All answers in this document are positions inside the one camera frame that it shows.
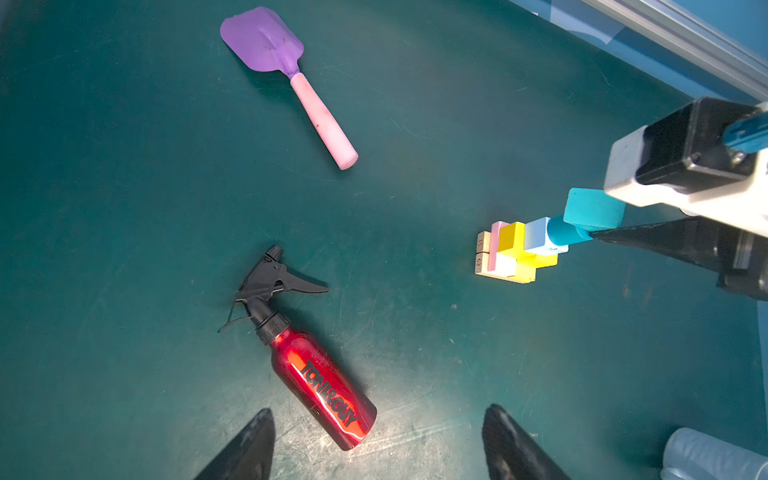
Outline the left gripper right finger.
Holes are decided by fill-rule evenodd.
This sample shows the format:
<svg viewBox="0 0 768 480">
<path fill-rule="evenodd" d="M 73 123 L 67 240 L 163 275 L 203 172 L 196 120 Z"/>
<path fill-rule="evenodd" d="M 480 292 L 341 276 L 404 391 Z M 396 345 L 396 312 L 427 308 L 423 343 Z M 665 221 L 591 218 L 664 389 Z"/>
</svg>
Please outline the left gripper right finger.
<svg viewBox="0 0 768 480">
<path fill-rule="evenodd" d="M 482 441 L 491 479 L 562 479 L 569 476 L 498 404 L 485 412 Z"/>
</svg>

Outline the tan wood block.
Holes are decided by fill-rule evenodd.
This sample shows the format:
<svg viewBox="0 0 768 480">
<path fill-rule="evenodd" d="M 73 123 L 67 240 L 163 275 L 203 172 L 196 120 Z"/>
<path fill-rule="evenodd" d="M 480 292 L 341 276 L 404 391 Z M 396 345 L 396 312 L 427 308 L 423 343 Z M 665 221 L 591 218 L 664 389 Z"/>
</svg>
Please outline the tan wood block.
<svg viewBox="0 0 768 480">
<path fill-rule="evenodd" d="M 475 273 L 477 275 L 508 279 L 517 274 L 517 260 L 505 255 L 495 256 L 495 267 L 490 267 L 491 255 L 481 252 L 475 256 Z"/>
<path fill-rule="evenodd" d="M 476 252 L 489 253 L 490 241 L 491 241 L 491 233 L 489 231 L 479 232 L 477 236 Z"/>
</svg>

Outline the yellow cube block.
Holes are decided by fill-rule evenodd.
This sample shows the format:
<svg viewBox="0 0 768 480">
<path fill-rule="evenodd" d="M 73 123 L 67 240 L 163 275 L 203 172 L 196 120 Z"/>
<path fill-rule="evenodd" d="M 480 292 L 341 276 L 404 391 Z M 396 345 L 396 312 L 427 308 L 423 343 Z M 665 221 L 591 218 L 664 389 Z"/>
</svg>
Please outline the yellow cube block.
<svg viewBox="0 0 768 480">
<path fill-rule="evenodd" d="M 523 251 L 518 256 L 517 261 L 534 269 L 546 268 L 558 264 L 558 255 L 543 256 Z"/>
<path fill-rule="evenodd" d="M 531 256 L 525 250 L 526 225 L 515 222 L 502 227 L 499 231 L 498 253 L 516 260 Z"/>
</svg>

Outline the light blue cube block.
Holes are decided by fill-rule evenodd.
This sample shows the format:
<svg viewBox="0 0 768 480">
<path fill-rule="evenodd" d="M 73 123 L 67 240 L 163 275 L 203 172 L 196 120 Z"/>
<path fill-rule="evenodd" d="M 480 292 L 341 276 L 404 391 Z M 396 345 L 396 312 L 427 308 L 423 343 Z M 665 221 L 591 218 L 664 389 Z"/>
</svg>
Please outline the light blue cube block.
<svg viewBox="0 0 768 480">
<path fill-rule="evenodd" d="M 569 247 L 558 246 L 548 234 L 550 217 L 542 217 L 525 225 L 524 250 L 533 255 L 549 257 L 561 253 L 567 253 Z"/>
</svg>

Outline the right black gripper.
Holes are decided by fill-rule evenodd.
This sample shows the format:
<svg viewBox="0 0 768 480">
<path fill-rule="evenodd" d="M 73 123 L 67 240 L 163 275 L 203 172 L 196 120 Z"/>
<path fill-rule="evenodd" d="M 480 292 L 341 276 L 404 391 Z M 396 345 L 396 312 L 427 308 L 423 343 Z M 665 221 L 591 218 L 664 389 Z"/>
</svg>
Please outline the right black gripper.
<svg viewBox="0 0 768 480">
<path fill-rule="evenodd" d="M 650 251 L 718 274 L 717 286 L 767 299 L 767 238 L 704 217 L 591 234 L 595 240 Z"/>
</svg>

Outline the teal cylinder block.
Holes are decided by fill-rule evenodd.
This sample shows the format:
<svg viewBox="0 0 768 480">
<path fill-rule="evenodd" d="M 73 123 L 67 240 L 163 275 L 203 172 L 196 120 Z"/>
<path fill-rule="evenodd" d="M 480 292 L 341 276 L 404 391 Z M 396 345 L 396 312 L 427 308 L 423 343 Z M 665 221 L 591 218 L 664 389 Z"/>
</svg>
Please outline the teal cylinder block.
<svg viewBox="0 0 768 480">
<path fill-rule="evenodd" d="M 551 218 L 547 224 L 549 240 L 558 247 L 566 247 L 592 240 L 591 234 L 584 228 L 564 221 L 563 216 Z"/>
</svg>

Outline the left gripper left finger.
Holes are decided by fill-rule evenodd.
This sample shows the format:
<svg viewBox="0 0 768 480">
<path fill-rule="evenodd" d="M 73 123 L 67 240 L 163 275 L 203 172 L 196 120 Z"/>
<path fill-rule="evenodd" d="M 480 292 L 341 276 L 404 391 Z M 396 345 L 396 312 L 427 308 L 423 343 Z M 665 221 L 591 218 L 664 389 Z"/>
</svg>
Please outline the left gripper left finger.
<svg viewBox="0 0 768 480">
<path fill-rule="evenodd" d="M 274 458 L 275 435 L 272 411 L 264 408 L 202 469 L 195 480 L 267 480 Z"/>
</svg>

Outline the pink rectangular block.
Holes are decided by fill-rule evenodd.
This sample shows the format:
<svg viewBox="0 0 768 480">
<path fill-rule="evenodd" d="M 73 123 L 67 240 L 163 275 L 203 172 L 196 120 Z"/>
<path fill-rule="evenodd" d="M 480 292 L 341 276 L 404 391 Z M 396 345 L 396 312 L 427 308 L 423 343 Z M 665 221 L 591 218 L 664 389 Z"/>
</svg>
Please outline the pink rectangular block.
<svg viewBox="0 0 768 480">
<path fill-rule="evenodd" d="M 492 224 L 490 252 L 489 252 L 489 260 L 488 260 L 488 272 L 493 275 L 502 276 L 502 277 L 511 276 L 512 275 L 511 271 L 514 267 L 513 259 L 499 253 L 501 229 L 506 226 L 507 226 L 507 223 L 504 221 L 497 221 Z"/>
</svg>

